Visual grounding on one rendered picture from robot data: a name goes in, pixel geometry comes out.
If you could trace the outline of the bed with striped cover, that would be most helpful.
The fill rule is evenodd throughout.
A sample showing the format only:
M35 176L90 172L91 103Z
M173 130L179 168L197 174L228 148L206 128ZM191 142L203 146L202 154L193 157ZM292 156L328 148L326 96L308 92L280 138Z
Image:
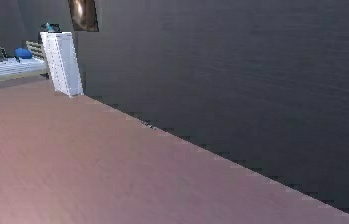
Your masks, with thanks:
M32 52L31 59L22 59L15 56L7 61L0 57L0 81L47 74L49 71L46 54L42 44L27 41L25 49Z

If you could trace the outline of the white chest of drawers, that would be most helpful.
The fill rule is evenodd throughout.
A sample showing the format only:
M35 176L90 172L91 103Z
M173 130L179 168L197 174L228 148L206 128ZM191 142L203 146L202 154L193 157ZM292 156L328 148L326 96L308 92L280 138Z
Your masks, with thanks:
M71 32L41 32L49 74L56 91L70 98L83 94L75 46Z

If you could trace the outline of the teal and black object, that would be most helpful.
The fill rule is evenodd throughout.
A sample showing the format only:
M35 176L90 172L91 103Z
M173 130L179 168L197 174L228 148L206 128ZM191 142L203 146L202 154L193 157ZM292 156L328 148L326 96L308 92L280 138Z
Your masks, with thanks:
M49 32L49 33L61 33L60 26L58 24L42 24L40 26L40 31L41 32Z

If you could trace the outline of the blue pillow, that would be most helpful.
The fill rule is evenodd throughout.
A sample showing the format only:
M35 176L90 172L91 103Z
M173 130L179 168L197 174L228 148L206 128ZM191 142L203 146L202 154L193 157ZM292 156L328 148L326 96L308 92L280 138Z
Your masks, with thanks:
M25 48L17 48L14 50L15 56L22 59L31 59L32 52Z

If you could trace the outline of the brown framed wall picture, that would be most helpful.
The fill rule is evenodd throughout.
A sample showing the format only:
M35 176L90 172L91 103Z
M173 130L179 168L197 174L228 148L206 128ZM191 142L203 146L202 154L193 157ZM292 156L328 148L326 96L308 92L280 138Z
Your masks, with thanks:
M73 29L98 32L95 0L68 0Z

